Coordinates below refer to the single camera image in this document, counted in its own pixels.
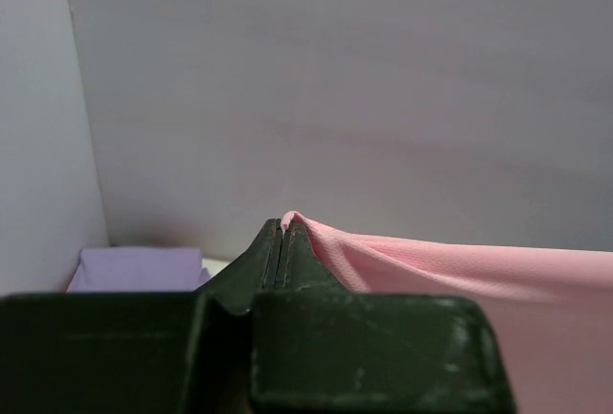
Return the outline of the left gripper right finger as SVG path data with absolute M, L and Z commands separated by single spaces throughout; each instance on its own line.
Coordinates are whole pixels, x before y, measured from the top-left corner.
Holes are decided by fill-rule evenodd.
M 250 309 L 257 413 L 512 413 L 495 333 L 461 297 L 348 290 L 286 229 Z

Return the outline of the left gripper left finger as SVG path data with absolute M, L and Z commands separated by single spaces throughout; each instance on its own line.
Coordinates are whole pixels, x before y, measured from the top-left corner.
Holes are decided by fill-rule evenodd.
M 282 246 L 267 221 L 190 292 L 19 294 L 1 302 L 5 413 L 246 413 L 255 293 Z

